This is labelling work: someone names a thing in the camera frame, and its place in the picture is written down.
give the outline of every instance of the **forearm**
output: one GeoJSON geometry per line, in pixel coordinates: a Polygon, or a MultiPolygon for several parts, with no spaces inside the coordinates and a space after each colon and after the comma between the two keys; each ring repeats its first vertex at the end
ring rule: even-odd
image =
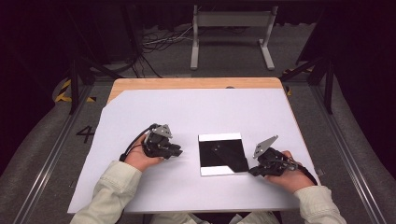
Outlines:
{"type": "Polygon", "coordinates": [[[332,202],[332,192],[324,186],[313,186],[294,193],[300,199],[301,217],[305,223],[346,223],[332,202]]]}
{"type": "Polygon", "coordinates": [[[115,223],[132,200],[142,173],[124,162],[113,161],[97,182],[90,204],[71,223],[115,223]]]}

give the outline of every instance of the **hand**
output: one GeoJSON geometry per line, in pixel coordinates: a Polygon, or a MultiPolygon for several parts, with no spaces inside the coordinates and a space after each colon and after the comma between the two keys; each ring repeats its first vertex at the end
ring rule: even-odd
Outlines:
{"type": "MultiPolygon", "coordinates": [[[[283,151],[282,153],[288,158],[291,157],[291,153],[289,151],[283,151]]],[[[314,186],[314,183],[299,170],[286,170],[281,176],[266,175],[265,179],[283,187],[290,193],[294,193],[299,189],[314,186]]]]}
{"type": "Polygon", "coordinates": [[[163,161],[163,157],[151,158],[146,156],[143,148],[141,146],[142,142],[145,140],[146,135],[143,134],[132,146],[132,150],[129,152],[125,159],[125,163],[132,165],[134,168],[141,172],[144,172],[151,165],[155,165],[163,161]]]}

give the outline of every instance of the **white tabletop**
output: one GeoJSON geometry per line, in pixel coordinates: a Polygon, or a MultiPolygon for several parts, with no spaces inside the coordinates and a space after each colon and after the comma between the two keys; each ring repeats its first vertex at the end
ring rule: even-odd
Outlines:
{"type": "Polygon", "coordinates": [[[150,124],[168,124],[178,158],[150,167],[125,212],[218,212],[285,210],[298,200],[260,176],[248,173],[201,176],[198,135],[241,133],[249,167],[261,141],[278,135],[272,145],[289,150],[316,176],[304,139],[283,89],[185,89],[124,91],[103,110],[69,213],[92,199],[93,187],[111,161],[150,124]]]}

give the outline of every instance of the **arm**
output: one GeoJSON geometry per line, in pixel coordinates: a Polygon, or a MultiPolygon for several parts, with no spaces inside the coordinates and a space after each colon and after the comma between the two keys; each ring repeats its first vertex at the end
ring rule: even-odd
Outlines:
{"type": "MultiPolygon", "coordinates": [[[[288,151],[283,154],[291,157],[288,151]]],[[[324,186],[315,186],[301,171],[287,170],[282,176],[267,175],[265,178],[300,199],[300,214],[305,223],[346,223],[332,202],[332,192],[324,186]]]]}
{"type": "MultiPolygon", "coordinates": [[[[136,143],[140,144],[145,135],[136,143]]],[[[134,146],[125,162],[113,161],[97,182],[90,204],[79,210],[71,223],[116,223],[132,200],[142,173],[163,158],[149,158],[140,145],[134,146]]]]}

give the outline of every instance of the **wearable robotic device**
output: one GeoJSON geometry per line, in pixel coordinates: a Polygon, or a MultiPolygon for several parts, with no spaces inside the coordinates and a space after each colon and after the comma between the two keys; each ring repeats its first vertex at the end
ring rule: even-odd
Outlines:
{"type": "Polygon", "coordinates": [[[120,155],[120,161],[125,161],[128,154],[134,148],[134,143],[144,133],[148,132],[145,140],[140,143],[143,147],[143,151],[148,157],[164,157],[169,159],[172,156],[178,157],[183,150],[180,150],[180,146],[169,142],[169,138],[172,138],[171,131],[167,124],[151,124],[136,139],[127,147],[124,153],[120,155]]]}
{"type": "Polygon", "coordinates": [[[309,171],[301,164],[297,163],[292,157],[288,158],[283,153],[271,148],[270,146],[277,139],[277,135],[271,137],[256,146],[253,159],[258,160],[259,165],[251,168],[248,172],[254,176],[257,175],[282,175],[287,169],[291,171],[300,170],[303,172],[315,185],[317,180],[309,173],[309,171]]]}

